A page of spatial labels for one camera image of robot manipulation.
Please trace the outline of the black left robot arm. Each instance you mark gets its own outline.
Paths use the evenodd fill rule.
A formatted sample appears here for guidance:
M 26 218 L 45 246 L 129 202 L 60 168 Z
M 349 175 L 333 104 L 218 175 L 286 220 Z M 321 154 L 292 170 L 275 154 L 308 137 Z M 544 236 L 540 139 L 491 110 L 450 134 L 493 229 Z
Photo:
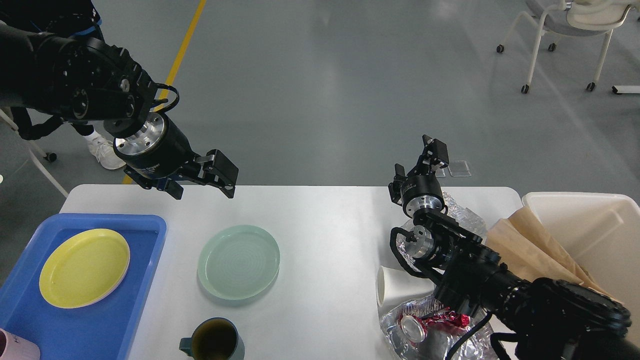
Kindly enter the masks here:
M 213 149 L 192 150 L 170 119 L 178 90 L 152 80 L 128 50 L 96 38 L 64 38 L 1 26 L 1 105 L 74 123 L 102 121 L 125 173 L 146 190 L 181 199 L 181 182 L 233 198 L 238 167 Z

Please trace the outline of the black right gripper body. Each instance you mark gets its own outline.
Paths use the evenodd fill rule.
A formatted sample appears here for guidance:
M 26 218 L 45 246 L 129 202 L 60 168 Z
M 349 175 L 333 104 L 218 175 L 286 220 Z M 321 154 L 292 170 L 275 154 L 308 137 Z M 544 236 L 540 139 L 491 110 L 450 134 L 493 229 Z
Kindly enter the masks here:
M 400 205 L 403 213 L 413 218 L 416 212 L 442 212 L 446 207 L 441 185 L 434 173 L 404 175 L 396 173 L 388 184 L 391 202 Z

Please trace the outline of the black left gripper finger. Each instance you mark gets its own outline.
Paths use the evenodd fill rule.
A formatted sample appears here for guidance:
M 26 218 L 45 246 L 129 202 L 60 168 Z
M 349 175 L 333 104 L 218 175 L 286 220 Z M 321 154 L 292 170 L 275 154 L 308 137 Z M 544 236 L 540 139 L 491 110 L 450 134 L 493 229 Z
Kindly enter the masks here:
M 216 187 L 227 198 L 234 198 L 239 169 L 221 150 L 213 149 L 206 155 L 197 155 L 195 163 L 199 166 L 196 183 Z
M 184 192 L 183 187 L 172 178 L 160 178 L 158 180 L 158 190 L 169 194 L 176 200 L 181 200 Z

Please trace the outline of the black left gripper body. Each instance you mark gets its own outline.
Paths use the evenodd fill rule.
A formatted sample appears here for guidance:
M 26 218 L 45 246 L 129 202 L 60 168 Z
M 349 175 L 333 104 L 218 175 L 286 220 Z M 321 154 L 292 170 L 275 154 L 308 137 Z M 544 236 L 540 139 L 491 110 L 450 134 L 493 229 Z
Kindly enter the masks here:
M 126 163 L 125 173 L 140 187 L 159 190 L 159 180 L 197 182 L 201 169 L 186 136 L 164 112 L 151 112 L 135 134 L 114 139 L 115 155 Z

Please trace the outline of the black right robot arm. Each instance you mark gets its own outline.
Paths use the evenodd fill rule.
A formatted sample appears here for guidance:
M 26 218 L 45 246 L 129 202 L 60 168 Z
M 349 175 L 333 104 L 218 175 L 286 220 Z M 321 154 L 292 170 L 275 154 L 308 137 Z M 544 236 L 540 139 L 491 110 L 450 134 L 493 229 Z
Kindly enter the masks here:
M 479 235 L 450 217 L 436 176 L 450 164 L 447 146 L 428 135 L 422 142 L 416 165 L 406 172 L 395 164 L 388 185 L 391 202 L 413 222 L 410 230 L 391 229 L 391 252 L 410 276 L 434 283 L 445 309 L 470 317 L 486 313 L 445 358 L 496 316 L 510 329 L 489 337 L 500 360 L 510 357 L 504 342 L 516 344 L 519 360 L 637 360 L 639 348 L 626 338 L 631 313 L 619 301 L 566 280 L 520 278 Z

